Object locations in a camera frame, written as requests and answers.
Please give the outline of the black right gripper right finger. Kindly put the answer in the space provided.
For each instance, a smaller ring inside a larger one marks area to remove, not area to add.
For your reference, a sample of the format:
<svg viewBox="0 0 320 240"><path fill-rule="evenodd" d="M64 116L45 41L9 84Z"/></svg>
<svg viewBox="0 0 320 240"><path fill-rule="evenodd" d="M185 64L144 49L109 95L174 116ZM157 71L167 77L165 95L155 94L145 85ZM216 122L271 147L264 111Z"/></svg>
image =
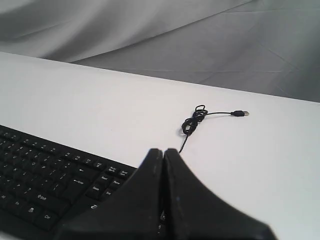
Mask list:
<svg viewBox="0 0 320 240"><path fill-rule="evenodd" d="M275 240L265 223L215 195L189 169L177 150L164 152L162 187L171 240Z"/></svg>

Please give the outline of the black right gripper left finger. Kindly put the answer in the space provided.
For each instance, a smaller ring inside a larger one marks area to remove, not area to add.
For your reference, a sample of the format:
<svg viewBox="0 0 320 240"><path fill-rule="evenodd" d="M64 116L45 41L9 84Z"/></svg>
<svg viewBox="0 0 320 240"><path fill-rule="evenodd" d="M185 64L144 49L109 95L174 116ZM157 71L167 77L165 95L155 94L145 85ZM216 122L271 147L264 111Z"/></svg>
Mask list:
<svg viewBox="0 0 320 240"><path fill-rule="evenodd" d="M152 148L139 168L97 208L57 230L56 240L157 240L162 204L163 152Z"/></svg>

